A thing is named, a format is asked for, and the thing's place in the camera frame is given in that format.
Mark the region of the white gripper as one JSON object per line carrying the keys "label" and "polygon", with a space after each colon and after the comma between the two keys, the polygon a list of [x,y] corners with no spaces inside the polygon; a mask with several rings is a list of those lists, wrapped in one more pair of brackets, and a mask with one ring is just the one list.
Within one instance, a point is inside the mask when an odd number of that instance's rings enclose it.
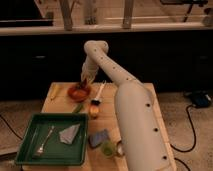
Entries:
{"label": "white gripper", "polygon": [[79,82],[79,87],[90,87],[90,83],[92,83],[96,75],[98,73],[99,67],[97,65],[88,64],[87,62],[83,63],[82,72],[81,72],[81,80]]}

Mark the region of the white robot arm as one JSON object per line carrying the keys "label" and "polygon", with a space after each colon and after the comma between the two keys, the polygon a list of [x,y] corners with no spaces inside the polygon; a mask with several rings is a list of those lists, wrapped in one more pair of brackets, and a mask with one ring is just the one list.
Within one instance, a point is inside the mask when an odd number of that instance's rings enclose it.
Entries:
{"label": "white robot arm", "polygon": [[152,92],[134,75],[107,56],[106,41],[84,44],[86,60],[81,80],[93,81],[98,69],[117,86],[114,107],[129,171],[175,171],[160,125]]}

